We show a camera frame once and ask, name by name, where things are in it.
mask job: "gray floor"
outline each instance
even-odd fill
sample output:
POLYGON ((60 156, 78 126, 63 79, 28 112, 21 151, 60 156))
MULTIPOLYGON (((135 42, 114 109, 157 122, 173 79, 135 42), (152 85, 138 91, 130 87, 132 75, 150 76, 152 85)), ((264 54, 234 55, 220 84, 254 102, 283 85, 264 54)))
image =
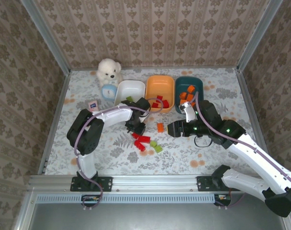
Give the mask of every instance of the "gray floor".
POLYGON ((37 205, 32 230, 284 230, 282 218, 246 196, 235 207, 213 204, 37 205))

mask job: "white bowl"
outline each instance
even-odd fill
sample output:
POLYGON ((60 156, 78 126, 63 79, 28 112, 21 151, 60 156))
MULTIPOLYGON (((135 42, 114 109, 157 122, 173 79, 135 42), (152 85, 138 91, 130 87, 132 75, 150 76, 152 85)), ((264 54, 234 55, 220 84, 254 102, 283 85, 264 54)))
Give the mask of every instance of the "white bowl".
POLYGON ((119 83, 116 92, 115 106, 121 101, 131 96, 134 102, 137 102, 145 95, 145 84, 139 80, 124 80, 119 83))

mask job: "teal bowl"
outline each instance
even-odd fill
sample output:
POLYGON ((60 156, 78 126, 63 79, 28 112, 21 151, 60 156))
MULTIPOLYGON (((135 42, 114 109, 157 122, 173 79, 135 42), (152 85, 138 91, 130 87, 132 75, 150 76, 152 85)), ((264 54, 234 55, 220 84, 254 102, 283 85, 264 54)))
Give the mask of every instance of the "teal bowl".
POLYGON ((195 90, 192 94, 195 95, 195 93, 198 92, 198 100, 204 100, 203 82, 201 79, 189 76, 177 78, 175 81, 175 109, 179 114, 181 114, 179 109, 179 95, 182 92, 187 92, 187 89, 190 85, 193 85, 195 87, 195 90))

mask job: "green block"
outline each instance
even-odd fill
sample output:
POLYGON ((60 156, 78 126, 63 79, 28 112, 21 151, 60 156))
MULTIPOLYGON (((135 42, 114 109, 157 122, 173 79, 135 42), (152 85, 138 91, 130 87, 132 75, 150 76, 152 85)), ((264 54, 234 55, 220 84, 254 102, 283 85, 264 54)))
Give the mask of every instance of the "green block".
POLYGON ((128 101, 130 101, 130 102, 134 102, 134 100, 132 99, 131 96, 127 97, 126 99, 127 99, 128 101))
POLYGON ((155 151, 157 152, 157 153, 159 153, 159 152, 161 152, 163 149, 162 149, 162 147, 160 146, 160 145, 157 145, 155 148, 155 151))
POLYGON ((150 142, 150 146, 153 147, 153 148, 155 148, 157 146, 157 142, 152 140, 150 142))

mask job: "orange bowl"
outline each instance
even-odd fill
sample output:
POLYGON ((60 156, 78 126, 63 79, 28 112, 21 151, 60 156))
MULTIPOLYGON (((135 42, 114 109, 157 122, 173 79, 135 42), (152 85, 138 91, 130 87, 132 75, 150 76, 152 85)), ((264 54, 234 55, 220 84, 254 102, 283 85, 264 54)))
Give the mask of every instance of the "orange bowl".
MULTIPOLYGON (((162 96, 163 100, 167 100, 170 107, 164 108, 160 113, 168 113, 174 106, 175 83, 174 79, 167 75, 153 75, 147 79, 145 99, 157 98, 162 96)), ((151 106, 155 100, 149 100, 151 106)), ((151 111, 158 111, 159 108, 151 108, 151 111)))

